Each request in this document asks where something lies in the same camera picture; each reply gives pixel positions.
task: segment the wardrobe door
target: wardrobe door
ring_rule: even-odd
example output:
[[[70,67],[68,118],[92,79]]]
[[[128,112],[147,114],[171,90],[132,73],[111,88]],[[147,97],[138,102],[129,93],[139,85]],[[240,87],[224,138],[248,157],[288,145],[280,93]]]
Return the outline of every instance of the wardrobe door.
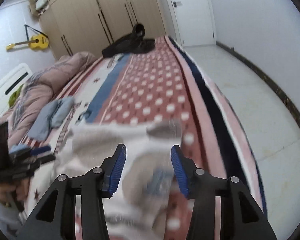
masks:
[[[70,55],[51,9],[46,10],[40,16],[39,22],[42,31],[49,37],[49,46],[56,60],[59,60],[63,55]]]
[[[127,0],[136,22],[142,23],[146,38],[165,35],[157,0]]]
[[[98,0],[114,41],[131,33],[135,24],[127,0]]]
[[[70,54],[83,51],[86,40],[71,0],[56,0],[50,6]]]
[[[111,38],[101,22],[102,15],[97,0],[71,0],[70,6],[81,26],[81,36],[84,39],[81,49],[100,57],[101,51],[110,45]]]

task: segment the guitar strap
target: guitar strap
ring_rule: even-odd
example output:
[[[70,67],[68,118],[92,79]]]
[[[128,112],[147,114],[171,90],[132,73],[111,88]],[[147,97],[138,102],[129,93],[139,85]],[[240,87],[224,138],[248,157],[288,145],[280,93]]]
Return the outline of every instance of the guitar strap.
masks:
[[[47,37],[47,38],[49,39],[49,37],[48,37],[46,34],[44,34],[44,33],[41,32],[41,31],[36,30],[35,28],[32,28],[31,26],[29,26],[29,25],[27,25],[27,24],[25,24],[25,28],[26,28],[26,35],[27,35],[27,40],[28,40],[28,41],[30,40],[30,39],[29,39],[29,34],[28,34],[28,28],[30,28],[31,30],[33,30],[33,31],[35,31],[35,32],[37,32],[37,33],[42,34],[43,36],[45,36],[45,37]]]

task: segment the human hand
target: human hand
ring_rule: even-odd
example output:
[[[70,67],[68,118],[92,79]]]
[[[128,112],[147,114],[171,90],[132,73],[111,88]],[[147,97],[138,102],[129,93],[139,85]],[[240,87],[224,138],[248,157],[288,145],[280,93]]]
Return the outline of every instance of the human hand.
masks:
[[[9,202],[7,194],[13,191],[17,192],[17,200],[26,200],[29,192],[30,179],[23,179],[22,181],[16,181],[13,184],[0,183],[0,202]]]

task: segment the green cloth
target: green cloth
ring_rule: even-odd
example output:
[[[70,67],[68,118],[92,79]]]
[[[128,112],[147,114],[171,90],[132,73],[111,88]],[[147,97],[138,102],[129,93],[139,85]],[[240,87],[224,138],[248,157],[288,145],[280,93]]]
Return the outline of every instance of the green cloth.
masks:
[[[23,87],[23,84],[18,88],[18,90],[16,92],[14,92],[10,98],[9,98],[9,108],[12,107],[14,105],[14,103],[16,102],[16,100],[18,99],[18,97],[20,96],[20,92],[21,92],[21,89]]]

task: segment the white floor tile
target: white floor tile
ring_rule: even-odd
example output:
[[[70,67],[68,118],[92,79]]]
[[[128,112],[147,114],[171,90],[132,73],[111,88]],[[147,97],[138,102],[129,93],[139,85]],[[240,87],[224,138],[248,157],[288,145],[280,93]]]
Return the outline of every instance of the white floor tile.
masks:
[[[300,129],[252,70],[217,46],[188,48],[229,100],[259,164],[269,221],[279,240],[300,222]]]
[[[286,240],[300,223],[300,139],[258,164],[269,222],[278,240]]]

